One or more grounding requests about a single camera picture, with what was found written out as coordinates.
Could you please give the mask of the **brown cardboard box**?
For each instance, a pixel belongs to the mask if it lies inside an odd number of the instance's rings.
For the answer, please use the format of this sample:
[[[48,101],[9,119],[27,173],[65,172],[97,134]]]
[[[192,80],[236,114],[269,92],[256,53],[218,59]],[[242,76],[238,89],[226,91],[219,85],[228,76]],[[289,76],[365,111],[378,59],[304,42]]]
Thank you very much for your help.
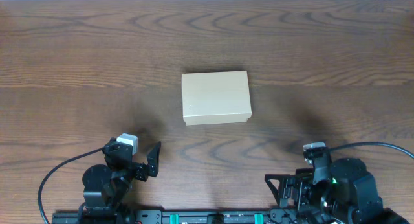
[[[247,72],[183,74],[182,116],[187,126],[247,122],[252,116]]]

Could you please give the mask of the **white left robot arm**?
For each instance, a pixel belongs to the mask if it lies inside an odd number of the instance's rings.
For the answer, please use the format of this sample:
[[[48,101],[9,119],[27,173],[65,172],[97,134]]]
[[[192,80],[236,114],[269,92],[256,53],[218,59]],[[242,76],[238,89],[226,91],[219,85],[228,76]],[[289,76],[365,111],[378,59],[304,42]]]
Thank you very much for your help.
[[[147,155],[147,163],[133,161],[138,138],[121,135],[102,148],[105,164],[88,168],[82,177],[85,203],[78,209],[77,223],[134,223],[135,212],[123,200],[134,180],[147,181],[159,171],[162,144],[157,142]]]

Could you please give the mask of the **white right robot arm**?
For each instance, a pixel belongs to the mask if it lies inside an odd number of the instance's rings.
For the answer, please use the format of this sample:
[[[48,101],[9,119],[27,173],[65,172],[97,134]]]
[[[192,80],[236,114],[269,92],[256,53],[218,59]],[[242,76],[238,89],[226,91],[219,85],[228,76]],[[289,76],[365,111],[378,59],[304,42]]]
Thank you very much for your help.
[[[280,209],[275,223],[399,224],[407,220],[383,205],[376,180],[357,158],[331,159],[326,146],[306,145],[310,168],[295,174],[266,174],[265,182]]]

